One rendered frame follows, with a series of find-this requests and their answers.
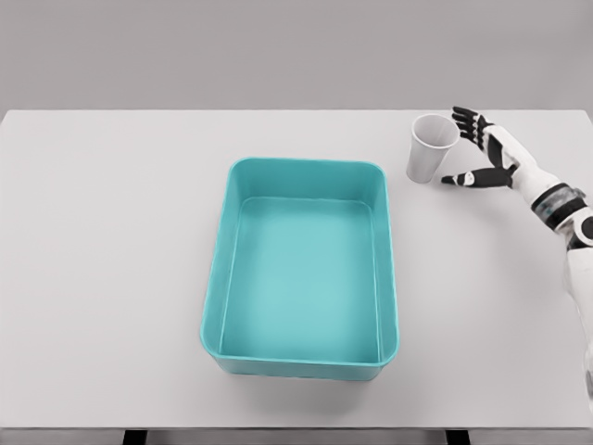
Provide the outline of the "teal plastic basket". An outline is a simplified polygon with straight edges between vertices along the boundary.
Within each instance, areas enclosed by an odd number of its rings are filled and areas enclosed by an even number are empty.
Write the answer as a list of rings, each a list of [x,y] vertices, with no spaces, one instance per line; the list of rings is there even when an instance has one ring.
[[[230,374],[377,377],[399,347],[384,171],[355,160],[235,162],[200,340]]]

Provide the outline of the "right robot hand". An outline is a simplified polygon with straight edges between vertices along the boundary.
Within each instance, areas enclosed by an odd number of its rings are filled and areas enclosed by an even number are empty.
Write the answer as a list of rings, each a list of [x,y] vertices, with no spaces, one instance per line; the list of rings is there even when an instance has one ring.
[[[476,145],[491,167],[443,176],[442,184],[469,188],[512,187],[517,171],[536,165],[534,157],[514,136],[484,114],[454,106],[452,118],[461,131],[461,138]]]

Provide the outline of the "white paper cup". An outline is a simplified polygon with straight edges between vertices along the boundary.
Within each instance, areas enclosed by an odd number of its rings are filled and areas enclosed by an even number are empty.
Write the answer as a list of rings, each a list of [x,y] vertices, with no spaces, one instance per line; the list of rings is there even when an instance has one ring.
[[[460,139],[460,129],[451,118],[435,113],[417,117],[411,125],[408,177],[418,184],[429,183]]]

